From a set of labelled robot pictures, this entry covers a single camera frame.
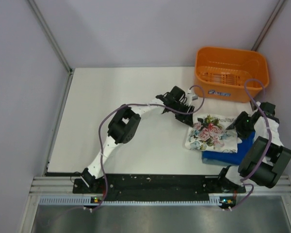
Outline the white floral t shirt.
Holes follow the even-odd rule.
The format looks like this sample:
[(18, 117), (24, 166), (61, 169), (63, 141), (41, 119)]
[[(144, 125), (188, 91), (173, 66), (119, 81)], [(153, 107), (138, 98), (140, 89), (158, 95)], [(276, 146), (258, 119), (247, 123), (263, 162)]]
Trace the white floral t shirt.
[(235, 129), (228, 129), (235, 120), (232, 116), (200, 114), (193, 117), (184, 146), (189, 150), (219, 153), (236, 153), (238, 135)]

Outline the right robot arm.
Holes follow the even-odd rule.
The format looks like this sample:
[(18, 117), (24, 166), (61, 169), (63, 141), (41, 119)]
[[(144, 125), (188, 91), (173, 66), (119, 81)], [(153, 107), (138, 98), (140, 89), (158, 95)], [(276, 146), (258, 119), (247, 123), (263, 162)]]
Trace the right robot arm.
[(216, 183), (220, 191), (234, 192), (245, 180), (267, 188), (277, 184), (291, 160), (291, 150), (282, 145), (278, 126), (275, 105), (262, 102), (251, 116), (243, 111), (227, 127), (235, 129), (241, 140), (248, 139), (251, 133), (255, 133), (255, 139), (238, 167), (227, 166), (221, 170)]

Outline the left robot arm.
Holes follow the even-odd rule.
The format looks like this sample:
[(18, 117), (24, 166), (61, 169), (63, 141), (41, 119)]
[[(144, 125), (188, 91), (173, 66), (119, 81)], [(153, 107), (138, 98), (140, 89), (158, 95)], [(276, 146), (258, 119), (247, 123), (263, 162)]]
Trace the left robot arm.
[(174, 86), (171, 91), (157, 95), (147, 103), (123, 104), (107, 115), (98, 127), (100, 151), (93, 162), (81, 173), (83, 186), (89, 192), (100, 188), (99, 178), (105, 176), (104, 163), (118, 146), (133, 139), (142, 119), (150, 115), (171, 112), (175, 119), (188, 126), (193, 125), (194, 94)]

